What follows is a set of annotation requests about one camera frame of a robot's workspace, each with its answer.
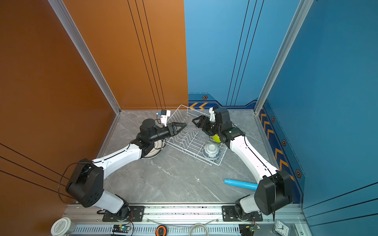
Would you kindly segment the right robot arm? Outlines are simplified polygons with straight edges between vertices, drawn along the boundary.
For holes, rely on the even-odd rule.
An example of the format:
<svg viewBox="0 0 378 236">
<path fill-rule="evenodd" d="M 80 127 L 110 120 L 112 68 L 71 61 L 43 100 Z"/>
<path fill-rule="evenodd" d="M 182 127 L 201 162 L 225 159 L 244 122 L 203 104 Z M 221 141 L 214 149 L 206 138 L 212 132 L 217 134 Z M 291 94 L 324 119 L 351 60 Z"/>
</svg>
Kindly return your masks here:
<svg viewBox="0 0 378 236">
<path fill-rule="evenodd" d="M 245 132 L 230 120 L 227 109 L 213 107 L 210 116 L 201 115 L 192 122 L 207 135 L 217 135 L 220 142 L 245 163 L 257 181 L 258 186 L 253 195 L 235 202 L 236 215 L 240 220 L 246 221 L 253 212 L 258 211 L 264 215 L 275 214 L 275 211 L 292 203 L 293 180 L 290 174 L 278 170 L 250 144 Z"/>
</svg>

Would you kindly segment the white wire dish rack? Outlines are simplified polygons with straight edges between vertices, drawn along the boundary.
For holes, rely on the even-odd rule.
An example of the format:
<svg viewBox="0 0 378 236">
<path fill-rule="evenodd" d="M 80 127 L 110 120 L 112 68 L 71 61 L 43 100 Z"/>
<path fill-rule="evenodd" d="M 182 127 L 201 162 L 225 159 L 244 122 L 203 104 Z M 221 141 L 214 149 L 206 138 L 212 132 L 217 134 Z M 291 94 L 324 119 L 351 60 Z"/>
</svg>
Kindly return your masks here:
<svg viewBox="0 0 378 236">
<path fill-rule="evenodd" d="M 222 143 L 214 142 L 211 136 L 207 135 L 192 123 L 192 119 L 201 115 L 210 117 L 209 114 L 185 105 L 180 105 L 175 111 L 172 111 L 167 122 L 187 123 L 187 127 L 185 127 L 178 135 L 168 138 L 166 140 L 167 145 L 181 151 L 183 154 L 207 163 L 210 166 L 219 166 L 227 151 L 227 146 Z M 211 160 L 203 156 L 203 148 L 209 143 L 213 143 L 219 147 L 220 155 L 217 159 Z"/>
</svg>

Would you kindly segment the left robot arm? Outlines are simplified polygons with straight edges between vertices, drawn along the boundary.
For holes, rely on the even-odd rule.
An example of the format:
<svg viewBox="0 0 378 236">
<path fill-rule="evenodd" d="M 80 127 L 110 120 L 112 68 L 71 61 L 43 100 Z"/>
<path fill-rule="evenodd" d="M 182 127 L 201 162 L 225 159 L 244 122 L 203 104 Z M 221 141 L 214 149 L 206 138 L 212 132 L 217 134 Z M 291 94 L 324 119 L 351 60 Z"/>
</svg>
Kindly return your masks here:
<svg viewBox="0 0 378 236">
<path fill-rule="evenodd" d="M 139 159 L 156 156 L 164 147 L 164 141 L 178 135 L 186 123 L 172 122 L 159 127 L 154 119 L 145 119 L 140 132 L 130 143 L 105 157 L 76 163 L 66 185 L 66 192 L 83 207 L 95 206 L 111 213 L 118 221 L 130 214 L 128 202 L 103 188 L 104 180 L 118 169 Z"/>
</svg>

